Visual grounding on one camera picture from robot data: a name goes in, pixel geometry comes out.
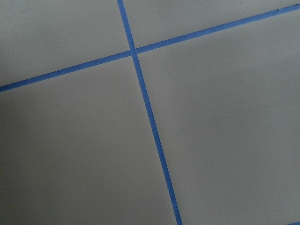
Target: blue tape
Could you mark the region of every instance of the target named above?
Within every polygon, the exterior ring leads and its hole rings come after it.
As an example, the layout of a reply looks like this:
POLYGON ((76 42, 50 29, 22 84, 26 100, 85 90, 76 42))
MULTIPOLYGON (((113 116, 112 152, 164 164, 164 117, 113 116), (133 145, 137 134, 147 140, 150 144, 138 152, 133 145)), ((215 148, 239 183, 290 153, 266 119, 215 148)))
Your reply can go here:
POLYGON ((174 214, 175 214, 175 217, 176 217, 176 221, 177 221, 178 225, 182 225, 182 220, 181 220, 181 217, 180 217, 180 213, 179 213, 179 209, 178 209, 174 189, 173 189, 172 182, 171 182, 171 177, 170 177, 169 170, 168 170, 168 167, 167 167, 167 163, 166 163, 166 160, 165 160, 163 147, 162 147, 161 142, 160 142, 158 129, 157 129, 157 126, 156 126, 156 122, 155 122, 155 119, 154 119, 152 107, 151 107, 149 96, 148 96, 148 93, 147 93, 146 84, 145 84, 145 81, 144 81, 144 78, 143 78, 141 65, 140 65, 139 59, 138 59, 136 51, 135 51, 135 44, 134 44, 132 33, 131 33, 131 30, 130 30, 130 26, 129 26, 129 22, 128 22, 128 18, 127 18, 127 14, 126 14, 126 11, 125 11, 123 0, 118 0, 118 5, 119 5, 122 21, 123 21, 123 24, 124 24, 126 36, 127 36, 127 39, 128 39, 128 44, 129 44, 129 47, 130 47, 132 59, 133 59, 134 65, 135 65, 137 78, 138 78, 138 81, 139 81, 139 84, 140 84, 140 87, 141 87, 142 97, 144 99, 147 114, 148 114, 148 118, 149 118, 149 121, 150 121, 150 124, 151 124, 151 129, 152 129, 152 133, 153 133, 153 136, 154 136, 156 148, 157 148, 157 151, 158 151, 160 163, 161 163, 161 166, 163 168, 165 181, 166 181, 166 184, 167 184, 167 187, 168 187, 168 191, 169 191, 169 195, 170 195, 170 198, 171 198, 171 202, 172 202, 174 214))
POLYGON ((121 59, 121 58, 125 58, 125 57, 128 57, 130 55, 131 55, 130 51, 121 52, 121 53, 118 53, 118 54, 115 54, 115 55, 106 56, 104 58, 100 58, 100 59, 97 59, 97 60, 85 62, 85 63, 78 64, 78 65, 75 65, 75 66, 71 66, 71 67, 68 67, 68 68, 60 69, 60 70, 50 72, 50 73, 47 73, 47 74, 35 76, 35 77, 29 78, 29 79, 25 79, 25 80, 22 80, 22 81, 18 81, 18 82, 15 82, 15 83, 11 83, 11 84, 1 86, 0 87, 0 92, 10 90, 10 89, 14 89, 14 88, 18 88, 18 87, 22 87, 24 85, 28 85, 28 84, 31 84, 31 83, 36 83, 36 82, 39 82, 39 81, 47 80, 47 79, 50 79, 50 78, 53 78, 53 77, 56 77, 56 76, 61 76, 61 75, 64 75, 64 74, 68 74, 68 73, 71 73, 71 72, 74 72, 74 71, 77 71, 77 70, 97 66, 97 65, 100 65, 100 64, 103 64, 103 63, 106 63, 106 62, 110 62, 110 61, 118 60, 118 59, 121 59))
POLYGON ((215 27, 207 28, 204 30, 196 31, 196 32, 185 34, 185 35, 178 36, 178 37, 173 37, 168 40, 164 40, 164 41, 156 42, 156 43, 146 45, 143 47, 139 47, 136 49, 136 53, 138 53, 138 54, 144 53, 144 52, 147 52, 147 51, 150 51, 153 49, 165 47, 167 45, 172 45, 172 44, 186 41, 186 40, 193 39, 193 38, 198 38, 198 37, 201 37, 201 36, 204 36, 207 34, 219 32, 219 31, 226 30, 226 29, 229 29, 232 27, 236 27, 236 26, 244 25, 246 23, 251 23, 254 21, 266 19, 266 18, 269 18, 272 16, 283 14, 283 13, 292 12, 292 11, 295 11, 298 9, 300 9, 300 4, 288 6, 288 7, 281 8, 281 9, 276 9, 276 10, 273 10, 273 11, 270 11, 270 12, 267 12, 264 14, 254 15, 254 16, 250 16, 250 17, 247 17, 244 19, 232 21, 232 22, 227 22, 227 23, 215 26, 215 27))
POLYGON ((293 223, 293 224, 288 224, 288 225, 300 225, 300 222, 293 223))

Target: floor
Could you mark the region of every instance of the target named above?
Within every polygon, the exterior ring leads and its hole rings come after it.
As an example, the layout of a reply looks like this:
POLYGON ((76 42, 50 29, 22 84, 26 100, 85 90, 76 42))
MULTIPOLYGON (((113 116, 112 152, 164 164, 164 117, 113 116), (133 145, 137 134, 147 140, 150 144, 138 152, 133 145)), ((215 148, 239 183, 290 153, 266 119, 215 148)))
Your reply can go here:
POLYGON ((299 0, 3 0, 0 224, 300 225, 299 0))

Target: blue line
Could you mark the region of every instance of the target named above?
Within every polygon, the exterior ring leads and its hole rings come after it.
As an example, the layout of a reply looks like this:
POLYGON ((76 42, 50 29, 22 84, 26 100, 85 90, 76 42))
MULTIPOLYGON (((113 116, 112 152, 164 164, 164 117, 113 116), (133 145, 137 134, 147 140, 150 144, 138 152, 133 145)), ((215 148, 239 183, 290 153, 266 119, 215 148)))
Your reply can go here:
POLYGON ((131 33, 131 30, 130 30, 130 26, 129 26, 128 18, 127 18, 127 15, 126 15, 124 3, 123 3, 123 0, 117 0, 117 1, 118 1, 120 13, 121 13, 122 21, 123 21, 123 24, 124 24, 126 36, 127 36, 127 39, 128 39, 128 44, 129 44, 129 47, 130 47, 132 59, 133 59, 134 65, 135 65, 137 78, 138 78, 138 81, 139 81, 139 84, 140 84, 140 87, 141 87, 142 97, 144 99, 147 114, 148 114, 148 118, 149 118, 149 121, 150 121, 150 124, 151 124, 151 129, 152 129, 152 133, 153 133, 153 136, 154 136, 156 148, 157 148, 157 151, 158 151, 160 163, 161 163, 161 166, 163 168, 164 175, 165 175, 165 181, 166 181, 166 184, 167 184, 167 187, 168 187, 168 191, 169 191, 169 195, 170 195, 170 198, 171 198, 171 202, 172 202, 174 214, 175 214, 175 217, 176 217, 176 221, 177 221, 178 225, 182 225, 182 220, 181 220, 181 217, 180 217, 180 213, 179 213, 179 209, 178 209, 174 189, 173 189, 172 182, 171 182, 171 177, 170 177, 169 170, 168 170, 168 167, 167 167, 167 163, 166 163, 166 160, 165 160, 163 147, 162 147, 161 142, 160 142, 158 129, 157 129, 157 126, 156 126, 156 123, 155 123, 153 111, 152 111, 152 108, 151 108, 149 96, 148 96, 147 89, 146 89, 146 84, 145 84, 145 81, 144 81, 144 78, 143 78, 141 65, 140 65, 139 59, 138 59, 136 51, 135 51, 135 44, 134 44, 132 33, 131 33))
POLYGON ((35 76, 35 77, 28 78, 28 79, 25 79, 25 80, 22 80, 22 81, 18 81, 18 82, 15 82, 15 83, 11 83, 11 84, 1 86, 0 87, 0 92, 10 90, 10 89, 14 89, 14 88, 18 88, 18 87, 22 87, 24 85, 28 85, 28 84, 31 84, 31 83, 36 83, 36 82, 39 82, 39 81, 47 80, 47 79, 50 79, 50 78, 53 78, 53 77, 56 77, 56 76, 61 76, 61 75, 64 75, 64 74, 68 74, 68 73, 71 73, 71 72, 74 72, 74 71, 77 71, 77 70, 97 66, 97 65, 100 65, 100 64, 103 64, 103 63, 106 63, 106 62, 110 62, 110 61, 118 60, 118 59, 121 59, 121 58, 125 58, 125 57, 128 57, 130 55, 131 55, 130 51, 121 52, 121 53, 118 53, 118 54, 115 54, 115 55, 106 56, 106 57, 103 57, 103 58, 100 58, 100 59, 97 59, 97 60, 85 62, 85 63, 82 63, 82 64, 78 64, 78 65, 71 66, 71 67, 68 67, 68 68, 60 69, 60 70, 50 72, 50 73, 47 73, 47 74, 35 76))
POLYGON ((226 30, 226 29, 229 29, 232 27, 236 27, 236 26, 244 25, 246 23, 251 23, 251 22, 258 21, 258 20, 266 19, 266 18, 269 18, 272 16, 283 14, 283 13, 292 12, 292 11, 295 11, 298 9, 300 9, 300 4, 288 6, 288 7, 281 8, 281 9, 276 9, 276 10, 273 10, 273 11, 270 11, 270 12, 267 12, 264 14, 254 15, 254 16, 250 16, 250 17, 247 17, 244 19, 232 21, 232 22, 227 22, 227 23, 215 26, 215 27, 210 27, 210 28, 207 28, 204 30, 196 31, 196 32, 185 34, 185 35, 178 36, 178 37, 173 37, 168 40, 164 40, 164 41, 156 42, 156 43, 146 45, 143 47, 139 47, 136 49, 136 53, 139 54, 139 53, 147 52, 147 51, 150 51, 153 49, 165 47, 167 45, 172 45, 172 44, 175 44, 178 42, 201 37, 201 36, 204 36, 207 34, 219 32, 219 31, 226 30))
POLYGON ((300 222, 293 223, 293 224, 288 224, 288 225, 300 225, 300 222))

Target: blue tape strip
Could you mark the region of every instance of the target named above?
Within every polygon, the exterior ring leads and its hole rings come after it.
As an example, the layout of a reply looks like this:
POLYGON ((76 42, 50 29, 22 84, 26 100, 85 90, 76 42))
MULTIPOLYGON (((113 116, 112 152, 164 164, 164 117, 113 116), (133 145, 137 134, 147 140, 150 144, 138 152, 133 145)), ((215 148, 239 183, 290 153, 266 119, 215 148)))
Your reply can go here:
POLYGON ((153 49, 157 49, 157 48, 161 48, 167 45, 172 45, 178 42, 182 42, 182 41, 186 41, 189 39, 193 39, 193 38, 197 38, 197 37, 201 37, 207 34, 211 34, 211 33, 215 33, 218 31, 222 31, 222 30, 226 30, 232 27, 236 27, 236 26, 240 26, 240 25, 244 25, 246 23, 251 23, 254 21, 258 21, 258 20, 262 20, 262 19, 266 19, 272 16, 276 16, 279 14, 283 14, 283 13, 288 13, 288 12, 292 12, 295 10, 300 9, 300 4, 297 5, 292 5, 292 6, 288 6, 285 8, 281 8, 281 9, 276 9, 264 14, 259 14, 259 15, 254 15, 254 16, 250 16, 244 19, 240 19, 240 20, 236 20, 236 21, 232 21, 232 22, 228 22, 228 23, 224 23, 215 27, 211 27, 211 28, 207 28, 204 30, 200 30, 200 31, 196 31, 193 33, 189 33, 189 34, 185 34, 182 36, 178 36, 178 37, 174 37, 168 40, 164 40, 164 41, 160 41, 160 42, 156 42, 150 45, 146 45, 143 47, 139 47, 136 49, 136 53, 143 53, 143 52, 147 52, 153 49))
POLYGON ((103 64, 103 63, 106 63, 106 62, 110 62, 110 61, 118 60, 118 59, 121 59, 121 58, 125 58, 125 57, 128 57, 130 55, 131 55, 130 51, 121 52, 121 53, 118 53, 118 54, 115 54, 115 55, 110 55, 110 56, 100 58, 100 59, 97 59, 97 60, 93 60, 93 61, 85 62, 85 63, 82 63, 82 64, 78 64, 76 66, 71 66, 71 67, 68 67, 68 68, 65 68, 65 69, 60 69, 60 70, 57 70, 57 71, 54 71, 54 72, 50 72, 48 74, 35 76, 35 77, 29 78, 29 79, 25 79, 25 80, 22 80, 22 81, 18 81, 18 82, 15 82, 15 83, 11 83, 11 84, 1 86, 0 87, 0 92, 10 90, 10 89, 14 89, 14 88, 18 88, 18 87, 22 87, 24 85, 28 85, 28 84, 31 84, 31 83, 36 83, 36 82, 39 82, 39 81, 47 80, 47 79, 50 79, 50 78, 53 78, 53 77, 56 77, 56 76, 61 76, 61 75, 64 75, 64 74, 68 74, 68 73, 71 73, 71 72, 74 72, 74 71, 77 71, 77 70, 97 66, 97 65, 100 65, 100 64, 103 64))
POLYGON ((167 184, 167 187, 168 187, 168 191, 169 191, 169 195, 170 195, 170 198, 171 198, 171 202, 172 202, 174 214, 175 214, 175 217, 176 217, 176 221, 177 221, 178 225, 182 225, 182 220, 181 220, 181 217, 180 217, 180 213, 179 213, 179 209, 178 209, 174 189, 173 189, 172 182, 171 182, 171 177, 170 177, 169 170, 168 170, 168 167, 167 167, 167 163, 166 163, 166 160, 165 160, 163 147, 161 145, 160 138, 159 138, 159 135, 158 135, 158 129, 157 129, 157 126, 156 126, 156 123, 155 123, 153 111, 152 111, 152 108, 151 108, 149 96, 148 96, 147 89, 146 89, 146 84, 145 84, 145 81, 144 81, 144 78, 143 78, 141 65, 140 65, 139 59, 138 59, 136 51, 135 51, 135 44, 134 44, 132 33, 131 33, 131 30, 130 30, 130 26, 129 26, 129 22, 128 22, 128 18, 127 18, 127 14, 126 14, 126 11, 125 11, 123 0, 118 0, 118 5, 119 5, 122 20, 123 20, 126 36, 127 36, 127 39, 128 39, 128 44, 129 44, 130 51, 131 51, 131 54, 132 54, 132 59, 133 59, 134 65, 135 65, 137 78, 138 78, 138 81, 139 81, 139 84, 140 84, 140 87, 141 87, 142 97, 144 99, 147 114, 148 114, 148 118, 149 118, 149 121, 150 121, 150 124, 151 124, 152 133, 153 133, 153 136, 154 136, 154 140, 155 140, 156 148, 157 148, 157 151, 158 151, 160 163, 161 163, 161 166, 163 168, 164 175, 165 175, 165 181, 166 181, 166 184, 167 184))
POLYGON ((288 224, 288 225, 300 225, 300 222, 293 223, 293 224, 288 224))

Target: gray surface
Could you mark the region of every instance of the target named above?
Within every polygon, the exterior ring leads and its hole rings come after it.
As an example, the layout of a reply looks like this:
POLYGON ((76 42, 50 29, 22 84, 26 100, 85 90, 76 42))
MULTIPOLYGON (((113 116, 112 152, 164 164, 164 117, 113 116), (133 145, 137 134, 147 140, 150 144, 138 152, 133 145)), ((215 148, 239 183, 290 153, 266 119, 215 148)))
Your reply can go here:
POLYGON ((0 85, 129 49, 114 0, 1 0, 0 85))
POLYGON ((265 13, 300 0, 124 0, 135 46, 141 47, 265 13))
POLYGON ((0 93, 0 224, 176 224, 131 58, 0 93))
POLYGON ((300 221, 300 12, 139 54, 185 225, 300 221))

